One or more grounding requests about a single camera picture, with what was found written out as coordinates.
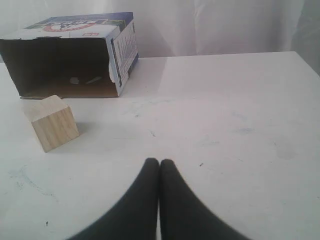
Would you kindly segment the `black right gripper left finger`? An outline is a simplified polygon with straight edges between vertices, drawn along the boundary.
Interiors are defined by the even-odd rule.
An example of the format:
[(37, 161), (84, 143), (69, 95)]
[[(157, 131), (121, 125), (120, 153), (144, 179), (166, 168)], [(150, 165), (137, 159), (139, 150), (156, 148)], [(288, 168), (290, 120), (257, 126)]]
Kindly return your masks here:
[(145, 160), (136, 179), (116, 204), (71, 240), (155, 240), (160, 164)]

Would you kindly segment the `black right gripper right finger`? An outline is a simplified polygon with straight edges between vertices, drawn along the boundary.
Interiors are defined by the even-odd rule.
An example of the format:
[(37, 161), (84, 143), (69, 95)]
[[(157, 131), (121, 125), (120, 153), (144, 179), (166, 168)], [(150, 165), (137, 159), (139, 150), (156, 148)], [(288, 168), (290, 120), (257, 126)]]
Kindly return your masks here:
[(198, 199), (170, 159), (160, 163), (159, 219), (163, 240), (248, 239)]

